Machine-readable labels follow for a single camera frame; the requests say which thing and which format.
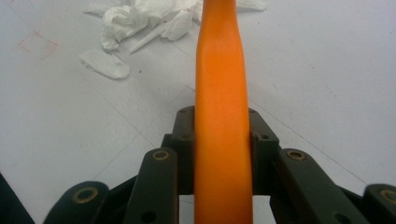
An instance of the orange object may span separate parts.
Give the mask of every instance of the orange object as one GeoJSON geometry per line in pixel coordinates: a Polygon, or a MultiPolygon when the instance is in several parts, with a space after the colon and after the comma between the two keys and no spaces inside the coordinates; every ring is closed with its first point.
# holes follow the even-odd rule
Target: orange object
{"type": "Polygon", "coordinates": [[[235,0],[204,1],[196,66],[195,223],[252,223],[248,94],[235,0]]]}

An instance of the white table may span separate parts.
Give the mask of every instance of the white table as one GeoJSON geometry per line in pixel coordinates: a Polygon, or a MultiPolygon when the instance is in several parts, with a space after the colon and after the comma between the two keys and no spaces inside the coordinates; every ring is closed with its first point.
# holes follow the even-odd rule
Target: white table
{"type": "MultiPolygon", "coordinates": [[[[126,47],[149,30],[123,42],[117,54],[132,72],[111,80],[78,60],[100,48],[87,5],[0,1],[0,172],[36,223],[79,182],[113,188],[136,175],[194,104],[198,25],[133,55],[126,47]]],[[[282,147],[308,152],[359,194],[396,185],[395,11],[391,0],[268,0],[267,11],[238,15],[250,106],[282,147]]],[[[255,222],[273,223],[268,198],[254,203],[255,222]]],[[[193,198],[182,197],[180,223],[192,217],[193,198]]]]}

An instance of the orange plastic tube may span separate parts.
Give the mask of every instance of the orange plastic tube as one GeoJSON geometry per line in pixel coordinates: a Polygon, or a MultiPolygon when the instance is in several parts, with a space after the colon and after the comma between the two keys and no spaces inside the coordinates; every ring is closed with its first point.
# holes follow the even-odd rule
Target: orange plastic tube
{"type": "Polygon", "coordinates": [[[204,1],[195,136],[195,223],[252,223],[248,94],[235,0],[204,1]]]}

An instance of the orange handle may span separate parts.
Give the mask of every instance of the orange handle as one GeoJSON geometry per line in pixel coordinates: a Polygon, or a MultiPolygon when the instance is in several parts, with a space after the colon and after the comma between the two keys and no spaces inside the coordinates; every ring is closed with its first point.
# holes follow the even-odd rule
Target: orange handle
{"type": "Polygon", "coordinates": [[[235,0],[205,0],[197,47],[195,223],[252,223],[248,94],[235,0]]]}

